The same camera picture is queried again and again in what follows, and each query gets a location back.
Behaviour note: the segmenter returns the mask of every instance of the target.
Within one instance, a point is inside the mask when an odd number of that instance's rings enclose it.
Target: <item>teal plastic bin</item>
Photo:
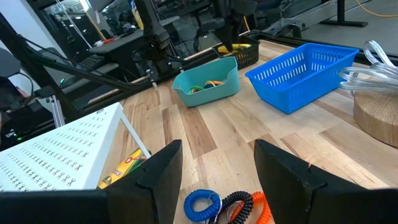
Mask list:
[[[191,86],[204,86],[206,81],[221,81],[224,84],[189,93]],[[175,77],[173,89],[187,107],[231,96],[240,89],[238,63],[234,57],[226,57],[185,71]]]

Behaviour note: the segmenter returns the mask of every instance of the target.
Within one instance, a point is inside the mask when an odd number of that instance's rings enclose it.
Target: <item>orange coiled cord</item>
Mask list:
[[[263,203],[262,212],[260,217],[257,219],[256,224],[268,224],[272,218],[271,210],[269,208],[266,196],[263,192],[254,192],[252,194],[253,201],[254,201],[254,208],[258,206],[260,203]],[[243,206],[243,202],[239,203],[238,206],[235,208],[235,211],[232,213],[230,221],[233,220],[241,211]]]

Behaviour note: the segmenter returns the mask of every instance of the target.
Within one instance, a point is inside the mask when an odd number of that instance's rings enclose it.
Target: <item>white wall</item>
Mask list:
[[[26,0],[0,0],[0,12],[17,33],[42,47],[55,47],[65,56],[59,45],[50,35],[50,32],[45,28]],[[0,47],[8,50],[1,41]],[[10,78],[10,81],[21,90],[30,94],[31,85],[26,77],[14,75]],[[38,90],[39,88],[38,84],[34,82],[34,90]],[[51,111],[51,105],[45,102],[45,100],[40,100],[40,103]]]

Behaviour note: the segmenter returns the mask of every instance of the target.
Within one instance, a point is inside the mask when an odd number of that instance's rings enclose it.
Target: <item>wooden table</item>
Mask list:
[[[183,142],[183,173],[175,223],[191,223],[185,197],[211,189],[222,197],[237,190],[262,191],[253,159],[253,142],[265,139],[313,165],[374,189],[398,186],[398,150],[364,133],[353,121],[353,97],[335,90],[286,115],[262,101],[244,74],[291,48],[261,42],[260,61],[240,71],[241,90],[212,103],[187,108],[172,81],[124,101],[124,112],[153,153],[173,139]],[[137,147],[127,130],[109,153],[102,177]]]

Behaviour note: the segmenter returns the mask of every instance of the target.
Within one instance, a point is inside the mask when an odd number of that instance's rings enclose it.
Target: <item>blue plastic basket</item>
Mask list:
[[[290,114],[336,89],[358,49],[304,44],[247,72],[261,99]]]
[[[189,92],[191,86],[205,86],[206,81],[221,81],[224,84],[196,93]],[[177,75],[173,83],[173,89],[187,107],[231,96],[239,88],[238,63],[234,57],[222,58],[187,70]]]

